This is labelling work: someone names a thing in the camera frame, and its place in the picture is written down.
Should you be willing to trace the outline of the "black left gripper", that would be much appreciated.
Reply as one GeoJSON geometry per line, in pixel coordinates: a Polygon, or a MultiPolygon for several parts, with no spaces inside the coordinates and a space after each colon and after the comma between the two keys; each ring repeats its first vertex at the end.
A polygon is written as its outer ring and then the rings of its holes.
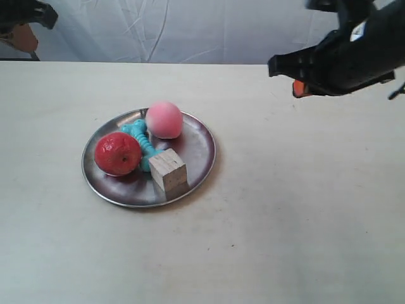
{"type": "Polygon", "coordinates": [[[36,0],[1,0],[1,35],[11,33],[11,43],[19,51],[32,53],[37,50],[38,40],[27,23],[39,23],[53,29],[58,14],[47,3],[36,0]]]}

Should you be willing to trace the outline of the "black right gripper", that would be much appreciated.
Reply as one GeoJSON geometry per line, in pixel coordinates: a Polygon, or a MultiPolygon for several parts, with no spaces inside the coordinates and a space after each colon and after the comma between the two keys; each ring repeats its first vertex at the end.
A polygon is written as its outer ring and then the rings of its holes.
{"type": "Polygon", "coordinates": [[[336,13],[339,27],[317,45],[268,60],[268,75],[292,79],[292,95],[343,96],[395,79],[404,66],[404,1],[377,9],[373,1],[307,1],[336,13]]]}

